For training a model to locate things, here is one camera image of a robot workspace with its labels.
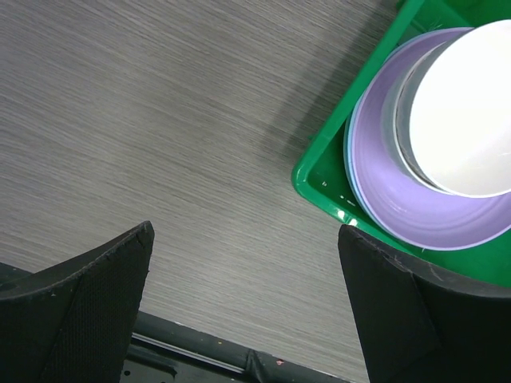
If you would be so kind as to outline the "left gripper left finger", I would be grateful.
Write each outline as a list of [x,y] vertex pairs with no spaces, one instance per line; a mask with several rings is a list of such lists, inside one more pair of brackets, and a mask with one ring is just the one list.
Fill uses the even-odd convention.
[[1,283],[3,382],[118,382],[153,252],[149,221]]

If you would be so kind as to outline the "white bowl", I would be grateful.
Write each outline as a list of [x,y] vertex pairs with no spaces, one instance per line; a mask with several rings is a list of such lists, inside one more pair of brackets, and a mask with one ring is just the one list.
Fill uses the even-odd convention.
[[467,198],[510,191],[510,21],[428,49],[396,91],[396,148],[421,184]]
[[417,88],[415,83],[424,76],[428,65],[425,64],[424,69],[420,67],[439,46],[439,43],[435,43],[426,47],[419,42],[399,46],[385,61],[378,72],[378,79],[388,82],[381,96],[381,124],[383,141],[390,158],[400,173],[417,185],[446,195],[448,192],[428,179],[416,164],[409,134],[410,108]]

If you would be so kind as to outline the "purple plate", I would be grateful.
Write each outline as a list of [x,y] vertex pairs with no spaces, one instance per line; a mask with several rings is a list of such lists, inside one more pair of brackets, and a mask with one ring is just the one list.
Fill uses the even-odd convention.
[[432,251],[468,249],[510,230],[508,194],[472,199],[434,191],[408,176],[390,147],[386,96],[399,75],[424,53],[465,31],[435,30],[395,49],[358,100],[345,134],[346,169],[363,210],[385,232]]

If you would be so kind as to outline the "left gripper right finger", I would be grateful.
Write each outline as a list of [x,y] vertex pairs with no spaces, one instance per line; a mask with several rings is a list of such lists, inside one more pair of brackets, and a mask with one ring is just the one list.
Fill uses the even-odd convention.
[[372,382],[508,382],[510,289],[343,225],[339,257]]

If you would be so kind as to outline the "blue plate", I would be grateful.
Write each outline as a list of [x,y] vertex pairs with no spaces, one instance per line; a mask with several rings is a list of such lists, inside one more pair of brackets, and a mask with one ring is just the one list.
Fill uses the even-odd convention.
[[404,220],[398,217],[403,212],[402,198],[397,195],[389,198],[388,204],[396,211],[391,213],[382,203],[371,203],[368,198],[374,193],[362,190],[359,184],[365,180],[363,176],[368,175],[380,192],[390,194],[391,188],[403,190],[404,185],[410,182],[390,158],[383,141],[381,96],[388,82],[380,81],[378,72],[347,118],[343,139],[344,165],[358,205],[374,221],[376,228],[373,232],[386,232],[405,241]]

